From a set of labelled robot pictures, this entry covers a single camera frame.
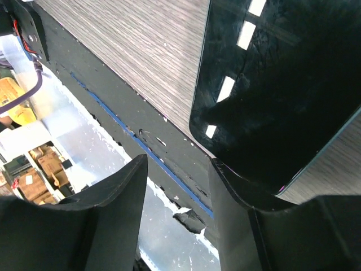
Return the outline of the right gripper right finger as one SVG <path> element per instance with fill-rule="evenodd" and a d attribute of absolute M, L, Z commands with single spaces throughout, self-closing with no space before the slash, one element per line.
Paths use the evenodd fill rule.
<path fill-rule="evenodd" d="M 360 196 L 293 204 L 218 159 L 210 161 L 209 186 L 222 270 L 360 269 Z"/>

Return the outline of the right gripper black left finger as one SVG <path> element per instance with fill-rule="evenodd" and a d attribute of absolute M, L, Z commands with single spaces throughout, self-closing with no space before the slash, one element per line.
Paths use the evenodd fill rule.
<path fill-rule="evenodd" d="M 1 269 L 132 270 L 147 175 L 138 155 L 58 204 L 1 197 Z"/>

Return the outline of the black phone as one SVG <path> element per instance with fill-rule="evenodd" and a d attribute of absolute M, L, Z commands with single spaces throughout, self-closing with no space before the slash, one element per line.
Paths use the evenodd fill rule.
<path fill-rule="evenodd" d="M 360 113 L 359 1 L 211 1 L 192 136 L 277 195 Z"/>

